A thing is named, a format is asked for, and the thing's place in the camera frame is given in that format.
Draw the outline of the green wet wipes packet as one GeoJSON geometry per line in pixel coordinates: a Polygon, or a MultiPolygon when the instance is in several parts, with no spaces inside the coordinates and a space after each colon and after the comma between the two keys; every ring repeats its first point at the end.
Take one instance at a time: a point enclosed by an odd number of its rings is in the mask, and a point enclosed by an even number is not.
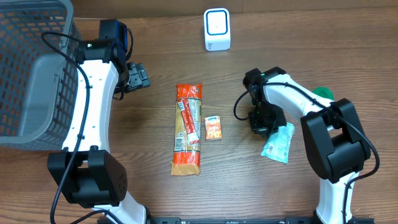
{"type": "Polygon", "coordinates": [[[278,131],[269,136],[263,147],[261,156],[287,164],[289,161],[290,143],[294,131],[295,127],[291,123],[287,123],[285,126],[279,126],[278,131]]]}

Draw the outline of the green lid glass jar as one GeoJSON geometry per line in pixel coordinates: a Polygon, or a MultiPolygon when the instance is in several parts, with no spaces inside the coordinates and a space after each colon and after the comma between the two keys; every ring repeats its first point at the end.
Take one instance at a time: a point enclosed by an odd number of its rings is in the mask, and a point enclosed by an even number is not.
{"type": "Polygon", "coordinates": [[[315,88],[312,92],[320,97],[327,98],[332,101],[334,100],[333,92],[327,87],[320,86],[315,88]]]}

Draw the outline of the orange spaghetti packet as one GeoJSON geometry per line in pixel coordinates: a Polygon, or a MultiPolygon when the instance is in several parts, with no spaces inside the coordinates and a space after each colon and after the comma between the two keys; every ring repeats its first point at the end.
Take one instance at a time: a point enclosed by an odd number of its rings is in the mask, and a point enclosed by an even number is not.
{"type": "Polygon", "coordinates": [[[202,84],[177,84],[174,158],[171,175],[199,175],[201,163],[202,84]]]}

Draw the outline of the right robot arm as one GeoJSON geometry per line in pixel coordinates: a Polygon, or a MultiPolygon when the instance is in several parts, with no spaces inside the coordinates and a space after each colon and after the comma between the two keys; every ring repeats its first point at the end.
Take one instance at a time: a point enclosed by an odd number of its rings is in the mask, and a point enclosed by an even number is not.
{"type": "Polygon", "coordinates": [[[243,78],[254,111],[248,114],[256,134],[281,132],[289,113],[301,122],[307,159],[320,178],[319,203],[310,217],[287,217],[286,223],[374,223],[351,213],[353,184],[371,156],[363,127],[352,102],[316,95],[279,67],[254,68],[243,78]]]}

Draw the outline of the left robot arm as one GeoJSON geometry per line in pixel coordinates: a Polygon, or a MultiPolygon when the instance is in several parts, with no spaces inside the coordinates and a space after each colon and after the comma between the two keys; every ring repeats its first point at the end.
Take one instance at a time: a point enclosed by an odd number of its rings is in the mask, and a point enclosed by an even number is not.
{"type": "Polygon", "coordinates": [[[58,200],[91,209],[77,223],[102,213],[108,223],[151,223],[147,208],[127,191],[125,167],[109,150],[109,119],[115,94],[150,86],[141,63],[130,62],[133,36],[117,19],[99,24],[95,40],[76,40],[74,57],[64,56],[76,66],[78,88],[72,122],[61,152],[50,153],[47,168],[58,185],[50,209],[55,223],[58,200]]]}

